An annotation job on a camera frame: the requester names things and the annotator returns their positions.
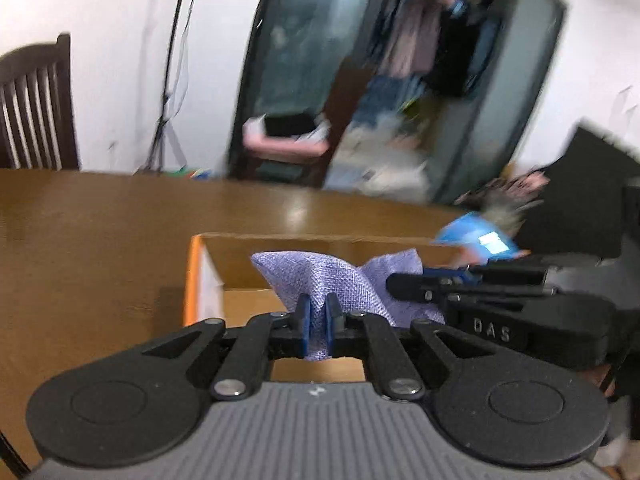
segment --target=door frame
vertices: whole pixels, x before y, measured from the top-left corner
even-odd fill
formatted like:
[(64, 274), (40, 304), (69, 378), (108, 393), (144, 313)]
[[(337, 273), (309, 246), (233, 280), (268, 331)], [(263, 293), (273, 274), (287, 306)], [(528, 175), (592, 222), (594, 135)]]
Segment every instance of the door frame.
[[(385, 0), (369, 0), (360, 24), (360, 30), (354, 42), (351, 57), (356, 63), (364, 63), (367, 55), (367, 46), (373, 35), (376, 20)], [(278, 6), (270, 6), (271, 0), (260, 0), (255, 12), (252, 31), (249, 36), (244, 67), (238, 88), (238, 101), (236, 114), (231, 132), (231, 140), (227, 152), (227, 163), (230, 176), (238, 176), (238, 161), (242, 157), (242, 127), (249, 118), (248, 107), (255, 101), (260, 85), (255, 79), (261, 77), (268, 42), (261, 41), (262, 31), (270, 30), (276, 19)]]
[[(536, 74), (536, 77), (535, 77), (535, 85), (532, 86), (532, 88), (537, 88), (538, 90), (530, 93), (530, 96), (526, 100), (526, 104), (522, 109), (520, 119), (518, 120), (518, 122), (516, 123), (513, 129), (510, 135), (510, 138), (505, 146), (505, 149), (502, 151), (502, 154), (497, 159), (496, 165), (500, 168), (504, 168), (507, 166), (507, 164), (510, 162), (511, 158), (513, 157), (513, 153), (516, 151), (516, 148), (518, 147), (518, 143), (520, 142), (520, 139), (524, 134), (527, 124), (529, 124), (529, 121), (533, 114), (533, 110), (536, 107), (540, 94), (542, 94), (542, 89), (544, 88), (545, 81), (551, 69), (551, 65), (553, 63), (556, 51), (558, 50), (562, 27), (564, 26), (564, 21), (566, 18), (567, 4), (563, 0), (553, 0), (553, 1), (554, 1), (554, 5), (556, 6), (556, 18), (552, 25), (553, 40), (549, 42), (549, 45), (542, 57), (542, 60), (537, 70), (538, 73)], [(513, 18), (513, 13), (514, 13), (514, 8), (512, 6), (511, 12), (509, 13), (509, 16), (508, 16), (509, 22), (511, 22), (511, 19)], [(504, 43), (501, 43), (500, 45), (498, 45), (498, 48), (496, 49), (497, 55), (495, 56), (495, 60), (500, 58), (503, 48), (504, 48)], [(444, 177), (442, 178), (442, 182), (438, 190), (436, 191), (436, 193), (434, 193), (433, 195), (432, 202), (434, 203), (445, 202), (443, 200), (444, 195), (448, 191), (449, 185), (452, 181), (453, 174), (456, 172), (457, 167), (462, 161), (462, 157), (465, 153), (466, 146), (468, 145), (468, 142), (469, 142), (469, 139), (471, 138), (474, 127), (476, 126), (476, 121), (478, 120), (478, 117), (480, 115), (480, 111), (482, 110), (482, 106), (484, 105), (485, 99), (486, 99), (486, 94), (482, 98), (482, 101), (480, 102), (478, 109), (476, 110), (474, 119), (466, 128), (465, 134), (463, 135), (462, 140), (460, 141), (458, 149), (456, 150), (455, 155), (452, 157), (449, 167), (447, 168), (447, 171), (445, 172)]]

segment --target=gray gripper base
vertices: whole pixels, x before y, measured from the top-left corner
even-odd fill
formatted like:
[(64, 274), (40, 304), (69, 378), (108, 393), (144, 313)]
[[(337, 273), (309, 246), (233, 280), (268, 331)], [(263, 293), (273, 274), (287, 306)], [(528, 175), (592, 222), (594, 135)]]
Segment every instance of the gray gripper base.
[(608, 477), (588, 462), (532, 472), (480, 462), (442, 438), (419, 406), (382, 399), (370, 383), (264, 383), (260, 392), (247, 400), (215, 404), (183, 444), (147, 463), (87, 470), (47, 460), (30, 479), (607, 480)]

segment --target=wooden table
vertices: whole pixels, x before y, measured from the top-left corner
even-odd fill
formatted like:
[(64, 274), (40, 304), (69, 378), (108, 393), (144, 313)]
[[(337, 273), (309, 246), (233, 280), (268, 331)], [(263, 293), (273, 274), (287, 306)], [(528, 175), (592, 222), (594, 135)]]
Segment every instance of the wooden table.
[(457, 214), (292, 186), (0, 170), (0, 428), (35, 464), (24, 412), (39, 384), (177, 329), (194, 234), (431, 238)]

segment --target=cardboard box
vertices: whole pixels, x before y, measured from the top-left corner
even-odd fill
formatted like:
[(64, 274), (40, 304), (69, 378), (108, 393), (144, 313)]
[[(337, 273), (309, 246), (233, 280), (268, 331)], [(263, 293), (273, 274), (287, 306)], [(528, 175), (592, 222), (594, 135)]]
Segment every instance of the cardboard box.
[[(456, 267), (463, 263), (460, 248), (439, 246), (424, 238), (345, 236), (262, 236), (201, 234), (191, 239), (184, 304), (184, 325), (209, 317), (226, 320), (228, 327), (244, 326), (265, 312), (285, 310), (251, 256), (265, 251), (306, 251), (330, 254), (360, 266), (382, 254), (415, 248), (428, 267)], [(293, 382), (363, 381), (356, 359), (307, 362), (279, 360), (272, 380)]]

